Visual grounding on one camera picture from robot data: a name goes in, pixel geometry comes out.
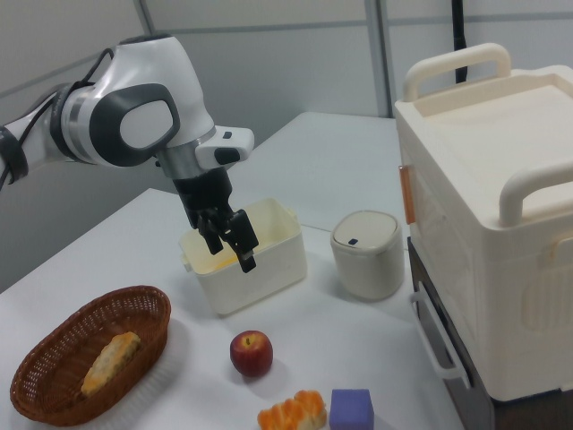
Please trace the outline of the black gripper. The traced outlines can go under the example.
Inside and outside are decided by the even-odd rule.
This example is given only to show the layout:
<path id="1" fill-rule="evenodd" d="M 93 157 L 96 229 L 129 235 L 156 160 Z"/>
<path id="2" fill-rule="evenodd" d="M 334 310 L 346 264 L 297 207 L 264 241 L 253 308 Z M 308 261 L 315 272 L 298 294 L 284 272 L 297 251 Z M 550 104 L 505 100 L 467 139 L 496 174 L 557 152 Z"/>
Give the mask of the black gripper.
<path id="1" fill-rule="evenodd" d="M 175 179 L 174 185 L 192 228 L 198 229 L 210 253 L 218 254 L 223 249 L 223 229 L 241 270 L 252 271 L 256 267 L 254 248 L 259 240 L 246 211 L 233 212 L 229 205 L 233 188 L 227 170 L 214 168 L 193 178 Z"/>

